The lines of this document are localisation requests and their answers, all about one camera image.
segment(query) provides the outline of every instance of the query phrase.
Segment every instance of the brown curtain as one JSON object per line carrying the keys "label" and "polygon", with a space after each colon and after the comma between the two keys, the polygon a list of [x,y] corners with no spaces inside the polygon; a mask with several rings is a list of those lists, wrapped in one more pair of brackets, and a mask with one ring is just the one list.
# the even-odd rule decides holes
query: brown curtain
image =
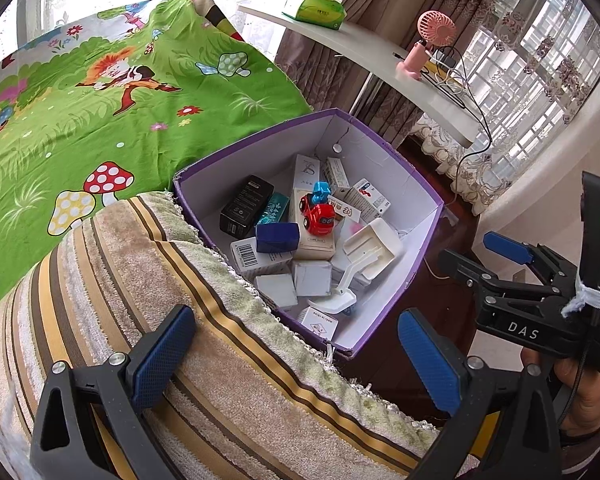
{"label": "brown curtain", "polygon": [[[347,21],[375,30],[389,0],[343,0]],[[330,108],[354,64],[296,32],[286,31],[276,64],[296,83],[314,110]]]}
{"label": "brown curtain", "polygon": [[[495,0],[426,0],[417,17],[426,10],[439,10],[449,16],[458,29],[454,46],[464,52],[477,27],[493,12]],[[417,17],[411,24],[401,45],[409,50],[420,39],[416,28]],[[407,136],[422,111],[389,85],[382,85],[363,121],[383,136],[394,147]]]}

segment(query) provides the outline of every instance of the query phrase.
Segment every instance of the green bed sheet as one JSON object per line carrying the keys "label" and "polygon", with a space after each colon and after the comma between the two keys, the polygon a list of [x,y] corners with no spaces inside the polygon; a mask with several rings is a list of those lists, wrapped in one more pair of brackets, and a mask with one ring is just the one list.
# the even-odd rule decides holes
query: green bed sheet
{"label": "green bed sheet", "polygon": [[191,0],[111,9],[27,44],[0,63],[0,298],[81,219],[310,111]]}

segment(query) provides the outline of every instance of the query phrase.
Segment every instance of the red toy car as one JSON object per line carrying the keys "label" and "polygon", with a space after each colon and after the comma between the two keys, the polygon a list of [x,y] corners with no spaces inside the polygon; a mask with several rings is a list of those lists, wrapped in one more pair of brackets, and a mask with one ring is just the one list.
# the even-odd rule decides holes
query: red toy car
{"label": "red toy car", "polygon": [[300,199],[300,212],[304,215],[304,228],[314,236],[326,236],[333,230],[336,212],[327,204],[313,205],[311,193]]}

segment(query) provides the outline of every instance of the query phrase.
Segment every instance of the wooden floor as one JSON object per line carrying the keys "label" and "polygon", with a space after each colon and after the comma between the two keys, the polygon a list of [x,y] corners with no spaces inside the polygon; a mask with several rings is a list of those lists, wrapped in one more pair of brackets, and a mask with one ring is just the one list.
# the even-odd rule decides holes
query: wooden floor
{"label": "wooden floor", "polygon": [[[453,200],[450,180],[435,172],[434,159],[422,153],[416,141],[408,139],[399,151],[436,189],[445,203]],[[441,274],[436,265],[438,253],[443,249],[469,252],[478,224],[470,205],[461,198],[450,209],[458,218],[458,224],[452,226],[443,212],[425,254],[437,275]],[[423,262],[408,290],[355,359],[338,364],[338,367],[349,379],[357,378],[365,386],[371,383],[374,393],[397,404],[405,414],[440,425],[446,420],[446,413],[434,407],[398,341],[398,316],[410,307],[417,307],[440,335],[451,339],[465,354],[468,352],[475,333],[473,295],[465,285],[454,280],[435,279]]]}

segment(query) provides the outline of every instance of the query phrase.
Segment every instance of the pink fan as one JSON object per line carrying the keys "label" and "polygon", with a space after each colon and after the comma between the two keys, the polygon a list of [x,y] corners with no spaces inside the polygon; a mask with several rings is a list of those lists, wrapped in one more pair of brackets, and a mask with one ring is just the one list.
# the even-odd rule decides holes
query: pink fan
{"label": "pink fan", "polygon": [[420,80],[420,70],[429,60],[428,48],[449,46],[456,38],[456,26],[451,18],[438,12],[428,10],[418,19],[418,32],[423,41],[417,42],[409,52],[407,59],[398,63],[398,69],[414,79]]}

